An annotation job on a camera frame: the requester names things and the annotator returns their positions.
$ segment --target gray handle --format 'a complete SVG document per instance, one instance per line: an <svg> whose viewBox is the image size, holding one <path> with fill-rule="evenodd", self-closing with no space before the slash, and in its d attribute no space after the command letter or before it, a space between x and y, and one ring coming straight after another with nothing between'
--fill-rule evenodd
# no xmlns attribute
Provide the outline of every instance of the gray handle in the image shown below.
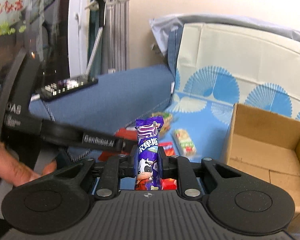
<svg viewBox="0 0 300 240"><path fill-rule="evenodd" d="M15 151L8 149L8 152L15 159L19 160L19 156ZM47 164L52 162L53 159L56 158L57 155L58 155L58 151L55 148L51 148L48 145L46 145L45 147L42 147L42 149L38 155L37 162L35 163L35 166L34 166L34 172L36 172L38 174L42 174L43 168ZM2 215L2 211L1 211L2 201L3 201L4 197L12 190L12 188L13 188L13 185L7 183L4 180L0 181L0 219L4 219L3 215Z"/></svg>

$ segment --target wall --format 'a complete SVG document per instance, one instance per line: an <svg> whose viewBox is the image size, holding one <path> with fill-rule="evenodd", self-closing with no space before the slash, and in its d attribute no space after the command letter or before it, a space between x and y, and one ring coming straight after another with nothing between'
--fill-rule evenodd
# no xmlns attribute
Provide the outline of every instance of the wall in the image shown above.
<svg viewBox="0 0 300 240"><path fill-rule="evenodd" d="M131 0L130 68L162 61L150 50L154 38L149 19L173 13L209 12L249 16L300 30L300 0Z"/></svg>

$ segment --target red package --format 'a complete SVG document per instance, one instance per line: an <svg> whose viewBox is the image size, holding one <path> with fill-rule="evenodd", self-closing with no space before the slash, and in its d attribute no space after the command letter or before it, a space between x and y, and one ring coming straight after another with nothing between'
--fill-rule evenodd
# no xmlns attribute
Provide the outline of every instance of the red package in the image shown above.
<svg viewBox="0 0 300 240"><path fill-rule="evenodd" d="M121 128L115 135L128 140L134 140L134 141L137 140L137 130L131 131L131 130L126 130L124 128ZM99 156L98 160L101 162L105 162L108 160L110 156L113 155L118 155L118 153L103 151L102 154Z"/></svg>
<svg viewBox="0 0 300 240"><path fill-rule="evenodd" d="M172 142L162 142L159 143L159 146L162 146L164 152L167 156L176 155L173 149ZM177 180L176 179L162 179L162 190L176 190L177 189Z"/></svg>
<svg viewBox="0 0 300 240"><path fill-rule="evenodd" d="M164 149L164 152L167 156L176 155L173 149L173 143L172 142L162 142L159 143L159 146L162 146Z"/></svg>

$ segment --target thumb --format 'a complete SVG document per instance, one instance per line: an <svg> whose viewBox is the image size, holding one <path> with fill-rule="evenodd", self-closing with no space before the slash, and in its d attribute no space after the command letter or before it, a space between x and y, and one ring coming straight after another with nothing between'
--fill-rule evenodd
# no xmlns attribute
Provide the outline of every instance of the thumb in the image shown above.
<svg viewBox="0 0 300 240"><path fill-rule="evenodd" d="M0 178L14 186L20 186L40 175L32 171L28 166L18 162L7 151L0 153Z"/></svg>

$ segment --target gray curtain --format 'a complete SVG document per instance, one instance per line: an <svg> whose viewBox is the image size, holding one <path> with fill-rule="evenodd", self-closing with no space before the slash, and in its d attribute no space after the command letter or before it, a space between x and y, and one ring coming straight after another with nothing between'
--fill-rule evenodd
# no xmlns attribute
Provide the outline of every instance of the gray curtain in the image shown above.
<svg viewBox="0 0 300 240"><path fill-rule="evenodd" d="M101 73L109 69L122 71L129 68L128 33L129 2L116 4L106 12L102 37Z"/></svg>

